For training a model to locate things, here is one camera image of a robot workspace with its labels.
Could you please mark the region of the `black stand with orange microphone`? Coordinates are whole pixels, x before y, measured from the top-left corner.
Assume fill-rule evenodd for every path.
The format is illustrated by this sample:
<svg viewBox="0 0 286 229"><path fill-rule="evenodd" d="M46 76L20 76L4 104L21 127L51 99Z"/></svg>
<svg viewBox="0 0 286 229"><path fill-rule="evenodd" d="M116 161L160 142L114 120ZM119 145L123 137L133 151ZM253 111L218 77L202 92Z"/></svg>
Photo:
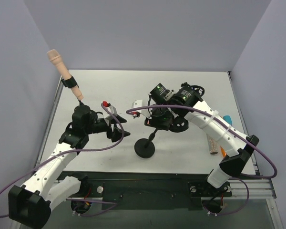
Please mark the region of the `black stand with orange microphone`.
<svg viewBox="0 0 286 229"><path fill-rule="evenodd" d="M169 131L173 133L181 133L186 131L188 128L189 122L184 118L177 116L173 119L173 124L170 126ZM159 130L155 128L155 130L149 135L148 138L141 138L136 141L134 150L139 157L148 159L154 155L155 146L153 140L158 131Z"/></svg>

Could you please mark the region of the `black tripod shock mount stand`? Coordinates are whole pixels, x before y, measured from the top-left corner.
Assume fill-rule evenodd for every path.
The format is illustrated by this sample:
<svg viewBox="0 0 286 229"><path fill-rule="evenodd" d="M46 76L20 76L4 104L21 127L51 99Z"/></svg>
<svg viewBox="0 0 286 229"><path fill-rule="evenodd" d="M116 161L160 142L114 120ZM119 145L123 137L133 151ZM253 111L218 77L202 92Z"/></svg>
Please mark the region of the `black tripod shock mount stand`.
<svg viewBox="0 0 286 229"><path fill-rule="evenodd" d="M181 84L181 87L183 86L191 88L192 90L196 91L200 96L203 96L205 93L205 89L199 85L190 85L187 82L185 82Z"/></svg>

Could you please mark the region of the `silver glitter microphone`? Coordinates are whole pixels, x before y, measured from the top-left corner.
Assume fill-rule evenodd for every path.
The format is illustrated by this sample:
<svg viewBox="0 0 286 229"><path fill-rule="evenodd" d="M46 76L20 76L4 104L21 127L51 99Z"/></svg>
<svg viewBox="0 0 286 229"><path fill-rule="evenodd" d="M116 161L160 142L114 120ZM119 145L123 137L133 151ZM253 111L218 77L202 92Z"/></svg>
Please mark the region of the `silver glitter microphone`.
<svg viewBox="0 0 286 229"><path fill-rule="evenodd" d="M209 153L211 155L216 155L218 154L218 144L217 142L210 137L210 135L206 135L207 138L207 143L208 143L208 147L209 147Z"/></svg>

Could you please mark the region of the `cyan microphone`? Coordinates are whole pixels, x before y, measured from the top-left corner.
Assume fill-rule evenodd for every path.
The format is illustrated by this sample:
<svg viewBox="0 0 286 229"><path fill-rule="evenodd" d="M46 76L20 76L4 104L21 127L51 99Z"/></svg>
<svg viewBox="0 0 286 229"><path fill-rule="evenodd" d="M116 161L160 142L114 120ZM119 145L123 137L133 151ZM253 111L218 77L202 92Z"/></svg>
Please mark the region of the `cyan microphone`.
<svg viewBox="0 0 286 229"><path fill-rule="evenodd" d="M232 122L232 119L229 115L224 115L223 116L223 119L229 124L229 125L232 125L233 122Z"/></svg>

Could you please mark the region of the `orange microphone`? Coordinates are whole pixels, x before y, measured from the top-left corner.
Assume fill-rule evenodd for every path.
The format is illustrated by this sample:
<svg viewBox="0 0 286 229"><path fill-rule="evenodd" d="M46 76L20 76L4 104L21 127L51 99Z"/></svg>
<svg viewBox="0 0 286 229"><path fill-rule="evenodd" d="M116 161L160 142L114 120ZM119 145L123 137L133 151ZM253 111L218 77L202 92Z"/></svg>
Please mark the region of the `orange microphone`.
<svg viewBox="0 0 286 229"><path fill-rule="evenodd" d="M221 149L221 153L222 153L223 157L225 157L227 155L225 150L222 147L220 147L220 149Z"/></svg>

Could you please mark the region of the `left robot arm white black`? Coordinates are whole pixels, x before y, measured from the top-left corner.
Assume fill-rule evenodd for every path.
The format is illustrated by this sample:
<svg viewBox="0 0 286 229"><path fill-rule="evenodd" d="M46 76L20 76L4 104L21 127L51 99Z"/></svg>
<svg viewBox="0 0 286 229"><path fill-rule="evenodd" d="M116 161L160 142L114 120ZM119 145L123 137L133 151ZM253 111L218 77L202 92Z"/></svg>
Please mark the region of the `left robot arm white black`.
<svg viewBox="0 0 286 229"><path fill-rule="evenodd" d="M8 193L8 217L33 229L41 229L51 212L72 195L84 196L89 185L81 175L67 176L61 183L54 182L66 166L83 150L89 135L106 133L114 145L130 133L122 124L126 119L118 115L116 108L102 103L103 117L89 106L80 103L74 109L72 121L67 125L53 152L22 186L13 186Z"/></svg>

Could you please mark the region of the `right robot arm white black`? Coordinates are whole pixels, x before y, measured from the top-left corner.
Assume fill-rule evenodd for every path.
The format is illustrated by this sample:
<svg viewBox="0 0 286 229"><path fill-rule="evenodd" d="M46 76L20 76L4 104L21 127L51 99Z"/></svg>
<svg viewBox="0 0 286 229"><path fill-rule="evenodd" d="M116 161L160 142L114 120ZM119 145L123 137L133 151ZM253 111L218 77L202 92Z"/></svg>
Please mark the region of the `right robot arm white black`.
<svg viewBox="0 0 286 229"><path fill-rule="evenodd" d="M214 195L228 179L241 175L259 139L236 130L207 104L203 94L204 88L198 85L183 83L176 92L159 83L149 93L154 105L136 101L134 106L143 106L138 112L145 116L146 126L178 133L192 123L225 150L226 155L203 184L205 193Z"/></svg>

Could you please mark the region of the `black stand with beige microphone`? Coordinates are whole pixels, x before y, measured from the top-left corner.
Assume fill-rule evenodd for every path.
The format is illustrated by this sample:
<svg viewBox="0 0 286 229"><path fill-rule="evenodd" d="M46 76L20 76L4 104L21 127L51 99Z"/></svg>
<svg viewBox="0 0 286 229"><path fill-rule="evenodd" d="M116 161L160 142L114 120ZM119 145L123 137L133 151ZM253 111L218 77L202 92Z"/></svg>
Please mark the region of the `black stand with beige microphone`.
<svg viewBox="0 0 286 229"><path fill-rule="evenodd" d="M77 98L78 102L80 105L83 105L83 95L82 92L75 80L75 78L73 76L71 76L71 78L65 80L65 79L61 79L61 82L63 84L64 87L69 88L72 93L74 94L74 96Z"/></svg>

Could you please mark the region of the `beige microphone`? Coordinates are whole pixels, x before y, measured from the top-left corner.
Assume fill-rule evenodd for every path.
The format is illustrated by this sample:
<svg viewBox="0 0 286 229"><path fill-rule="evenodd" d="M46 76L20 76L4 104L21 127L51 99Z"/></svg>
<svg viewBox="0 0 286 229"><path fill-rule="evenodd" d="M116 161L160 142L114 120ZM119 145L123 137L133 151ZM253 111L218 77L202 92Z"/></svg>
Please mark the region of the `beige microphone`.
<svg viewBox="0 0 286 229"><path fill-rule="evenodd" d="M71 78L71 74L69 70L66 68L61 55L58 53L57 50L52 49L47 52L47 56L49 61L57 68L58 72L60 73L61 77L65 80Z"/></svg>

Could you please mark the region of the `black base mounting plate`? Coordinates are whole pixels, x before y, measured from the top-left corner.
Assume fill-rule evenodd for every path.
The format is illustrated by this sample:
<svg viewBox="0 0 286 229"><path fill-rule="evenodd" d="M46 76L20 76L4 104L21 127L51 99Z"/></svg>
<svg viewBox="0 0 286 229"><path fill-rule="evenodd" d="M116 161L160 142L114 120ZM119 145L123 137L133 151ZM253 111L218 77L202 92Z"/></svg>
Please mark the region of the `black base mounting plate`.
<svg viewBox="0 0 286 229"><path fill-rule="evenodd" d="M72 210L87 213L93 205L106 210L201 210L219 207L222 197L231 197L230 184L220 188L207 183L206 175L161 173L62 172L83 184L69 199Z"/></svg>

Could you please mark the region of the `aluminium frame rail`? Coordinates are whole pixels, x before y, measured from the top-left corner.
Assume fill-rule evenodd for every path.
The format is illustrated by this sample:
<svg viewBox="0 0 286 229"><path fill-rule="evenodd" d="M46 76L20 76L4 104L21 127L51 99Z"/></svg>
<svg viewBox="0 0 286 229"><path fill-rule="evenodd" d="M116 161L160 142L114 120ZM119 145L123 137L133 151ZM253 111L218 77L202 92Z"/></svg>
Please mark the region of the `aluminium frame rail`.
<svg viewBox="0 0 286 229"><path fill-rule="evenodd" d="M249 199L276 199L276 192L272 181L269 179L246 179L242 178L249 190ZM247 189L238 180L230 180L232 196L228 199L246 200Z"/></svg>

